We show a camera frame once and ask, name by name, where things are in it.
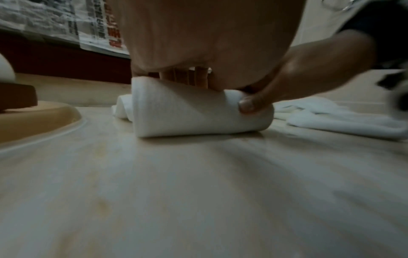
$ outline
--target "fingernail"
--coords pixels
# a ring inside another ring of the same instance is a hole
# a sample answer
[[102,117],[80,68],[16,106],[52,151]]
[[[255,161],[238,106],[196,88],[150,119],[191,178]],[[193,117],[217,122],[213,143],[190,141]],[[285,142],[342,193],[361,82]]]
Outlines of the fingernail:
[[239,109],[243,112],[251,112],[255,109],[254,104],[250,98],[241,99],[238,102]]

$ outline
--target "newspaper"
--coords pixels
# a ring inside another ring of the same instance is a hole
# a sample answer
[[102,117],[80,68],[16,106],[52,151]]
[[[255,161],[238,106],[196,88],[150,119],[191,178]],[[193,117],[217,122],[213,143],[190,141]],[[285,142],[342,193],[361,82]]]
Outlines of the newspaper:
[[106,0],[0,0],[0,28],[129,57]]

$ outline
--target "dark sleeve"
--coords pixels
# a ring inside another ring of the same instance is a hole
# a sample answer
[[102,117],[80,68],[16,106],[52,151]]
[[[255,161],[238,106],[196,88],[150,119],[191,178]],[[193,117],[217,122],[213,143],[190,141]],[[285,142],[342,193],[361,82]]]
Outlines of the dark sleeve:
[[377,47],[374,69],[396,69],[408,60],[408,1],[372,1],[339,30],[357,30],[370,35]]

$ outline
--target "white towel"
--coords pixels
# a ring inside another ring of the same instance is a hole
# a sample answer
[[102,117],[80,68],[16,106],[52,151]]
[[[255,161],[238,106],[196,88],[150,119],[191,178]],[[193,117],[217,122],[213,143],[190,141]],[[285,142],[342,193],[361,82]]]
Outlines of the white towel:
[[274,107],[275,118],[288,125],[393,140],[408,138],[408,122],[355,113],[325,98],[282,101]]
[[216,92],[149,77],[132,79],[132,95],[118,98],[113,115],[133,121],[138,137],[230,134],[267,129],[273,106],[255,116],[239,112],[241,91]]

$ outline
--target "hand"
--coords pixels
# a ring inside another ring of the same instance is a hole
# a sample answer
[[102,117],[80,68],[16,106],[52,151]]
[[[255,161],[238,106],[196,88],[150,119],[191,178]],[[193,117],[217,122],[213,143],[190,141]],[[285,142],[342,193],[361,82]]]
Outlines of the hand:
[[254,113],[274,102],[333,90],[370,69],[375,61],[375,42],[353,30],[295,46],[268,75],[245,88],[255,94],[240,101],[240,110]]
[[[305,0],[110,0],[133,76],[215,90],[267,75],[289,48]],[[194,74],[189,67],[196,67]],[[212,73],[207,76],[207,69]]]

